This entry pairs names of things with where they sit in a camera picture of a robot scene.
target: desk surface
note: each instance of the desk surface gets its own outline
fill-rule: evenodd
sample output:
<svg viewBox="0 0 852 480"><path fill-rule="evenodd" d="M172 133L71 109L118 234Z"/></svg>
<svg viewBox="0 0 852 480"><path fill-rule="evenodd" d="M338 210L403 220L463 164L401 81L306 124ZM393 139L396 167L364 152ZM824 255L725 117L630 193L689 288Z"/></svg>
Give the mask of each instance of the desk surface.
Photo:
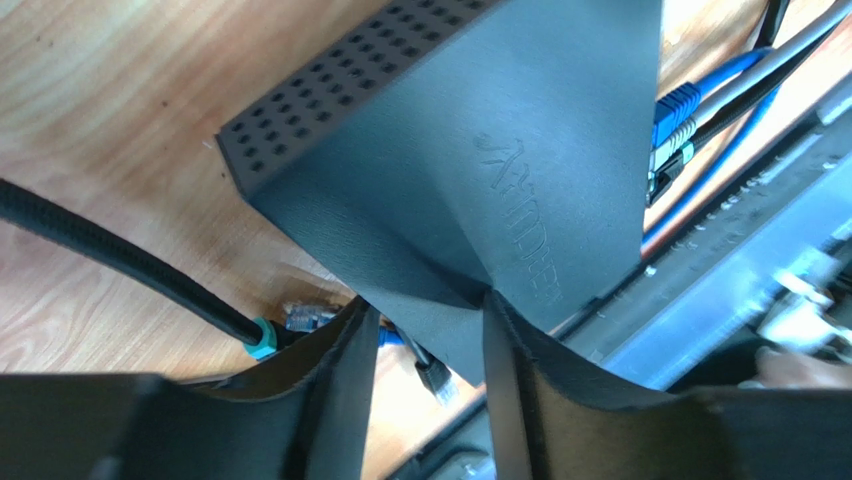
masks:
<svg viewBox="0 0 852 480"><path fill-rule="evenodd" d="M351 291L242 203L213 135L383 3L7 0L0 175L155 253L249 316L280 317L284 302L345 302ZM794 1L779 40L829 3ZM763 5L669 2L661 91L741 50ZM790 79L732 164L852 69L850 49L847 22ZM4 372L185 378L252 363L238 342L163 297L33 235L0 224L0 251ZM441 409L407 352L383 349L364 478L388 473L477 394L465 384L461 392Z"/></svg>

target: embossed logo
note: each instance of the embossed logo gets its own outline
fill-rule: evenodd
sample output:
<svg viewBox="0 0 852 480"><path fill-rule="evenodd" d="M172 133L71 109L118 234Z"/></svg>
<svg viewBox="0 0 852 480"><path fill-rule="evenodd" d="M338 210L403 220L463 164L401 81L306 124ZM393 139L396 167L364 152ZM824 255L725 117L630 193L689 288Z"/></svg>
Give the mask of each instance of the embossed logo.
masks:
<svg viewBox="0 0 852 480"><path fill-rule="evenodd" d="M479 163L494 170L489 187L500 196L505 207L504 226L517 248L519 262L526 269L535 297L546 305L562 300L562 287L547 243L547 228L541 219L530 166L522 159L524 142L521 139L496 142L489 135L480 134L473 144L487 154Z"/></svg>

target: black router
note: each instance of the black router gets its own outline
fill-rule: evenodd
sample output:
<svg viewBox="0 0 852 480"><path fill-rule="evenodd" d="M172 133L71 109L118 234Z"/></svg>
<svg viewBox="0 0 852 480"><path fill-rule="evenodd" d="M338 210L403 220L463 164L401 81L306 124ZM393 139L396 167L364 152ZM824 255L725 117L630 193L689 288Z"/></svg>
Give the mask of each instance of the black router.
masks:
<svg viewBox="0 0 852 480"><path fill-rule="evenodd" d="M639 262L660 0L397 0L222 128L246 201L470 382Z"/></svg>

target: black cable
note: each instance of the black cable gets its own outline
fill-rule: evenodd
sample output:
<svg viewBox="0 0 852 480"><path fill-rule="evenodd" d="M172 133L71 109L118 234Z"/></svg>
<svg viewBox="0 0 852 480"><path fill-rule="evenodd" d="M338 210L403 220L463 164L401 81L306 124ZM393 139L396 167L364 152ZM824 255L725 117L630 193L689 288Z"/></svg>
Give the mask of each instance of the black cable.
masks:
<svg viewBox="0 0 852 480"><path fill-rule="evenodd" d="M795 72L829 36L831 36L832 32L834 32L836 28L837 27L835 26L826 32L825 35L814 40L813 43L796 54L777 70L767 75L766 78L759 81L750 89L746 90L742 95L734 99L734 101L722 107L709 122L699 127L691 138L695 153L707 146L707 144L710 143L716 135L733 125L743 115L754 108L755 105L766 98L766 96L773 90L784 83L784 81L787 80L787 78L789 78L790 75L792 75L793 72ZM670 161L682 163L683 152L678 151L672 155Z"/></svg>
<svg viewBox="0 0 852 480"><path fill-rule="evenodd" d="M0 218L136 279L243 343L257 345L263 337L258 325L171 265L3 179Z"/></svg>
<svg viewBox="0 0 852 480"><path fill-rule="evenodd" d="M789 6L790 0L770 0L757 40L754 42L754 48L771 47L775 43L775 37L778 36L778 30L781 29L781 23Z"/></svg>
<svg viewBox="0 0 852 480"><path fill-rule="evenodd" d="M409 350L411 350L411 353L414 354L414 358L417 359L417 363L423 365L424 367L427 367L436 360L431 353L424 350L419 343L412 340L411 337L409 337L399 327L396 327L396 333L399 334L399 338L402 339L402 343L404 343L405 346L408 347Z"/></svg>
<svg viewBox="0 0 852 480"><path fill-rule="evenodd" d="M448 405L458 395L458 389L453 383L453 374L450 373L449 367L427 352L399 327L396 327L396 333L399 334L402 343L411 350L414 358L417 359L414 363L414 369L417 370L417 375L420 377L423 386L435 396L441 405Z"/></svg>

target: teal cable connector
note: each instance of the teal cable connector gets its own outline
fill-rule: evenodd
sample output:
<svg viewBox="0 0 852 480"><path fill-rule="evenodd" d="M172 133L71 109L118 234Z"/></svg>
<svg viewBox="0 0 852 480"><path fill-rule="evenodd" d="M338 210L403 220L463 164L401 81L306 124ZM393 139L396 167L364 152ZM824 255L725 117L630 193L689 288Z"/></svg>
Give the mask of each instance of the teal cable connector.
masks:
<svg viewBox="0 0 852 480"><path fill-rule="evenodd" d="M692 142L686 142L680 147L680 151L683 153L683 164L686 165L695 156L695 145Z"/></svg>
<svg viewBox="0 0 852 480"><path fill-rule="evenodd" d="M263 337L261 337L257 345L244 343L243 347L255 360L260 361L278 351L278 335L275 333L275 327L272 326L272 322L269 320L257 317L254 319L254 323L260 327Z"/></svg>

